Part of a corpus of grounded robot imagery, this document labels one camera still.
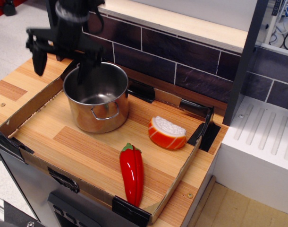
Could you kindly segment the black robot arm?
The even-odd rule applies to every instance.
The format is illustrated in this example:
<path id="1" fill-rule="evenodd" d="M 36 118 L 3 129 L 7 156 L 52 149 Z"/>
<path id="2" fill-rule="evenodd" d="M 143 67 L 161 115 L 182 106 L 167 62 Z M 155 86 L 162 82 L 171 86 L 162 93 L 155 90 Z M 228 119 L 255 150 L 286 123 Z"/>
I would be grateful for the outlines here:
<path id="1" fill-rule="evenodd" d="M 49 29 L 28 28 L 26 47 L 33 54 L 34 71 L 43 75 L 47 54 L 70 58 L 79 63 L 78 84 L 89 76 L 91 70 L 101 64 L 104 47 L 95 43 L 83 28 L 87 27 L 90 12 L 94 12 L 100 21 L 98 33 L 104 29 L 104 21 L 98 6 L 103 0 L 49 0 Z"/>

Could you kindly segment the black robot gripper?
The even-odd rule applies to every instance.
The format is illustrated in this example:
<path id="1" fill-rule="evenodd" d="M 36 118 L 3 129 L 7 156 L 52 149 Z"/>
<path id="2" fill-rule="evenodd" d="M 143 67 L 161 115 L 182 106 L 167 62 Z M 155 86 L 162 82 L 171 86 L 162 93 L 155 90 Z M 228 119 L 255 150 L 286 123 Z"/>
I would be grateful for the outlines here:
<path id="1" fill-rule="evenodd" d="M 81 23 L 59 19 L 55 27 L 28 28 L 26 32 L 26 46 L 33 54 L 34 71 L 39 76 L 44 73 L 48 53 L 79 62 L 78 85 L 102 62 L 103 46 L 83 33 Z"/>

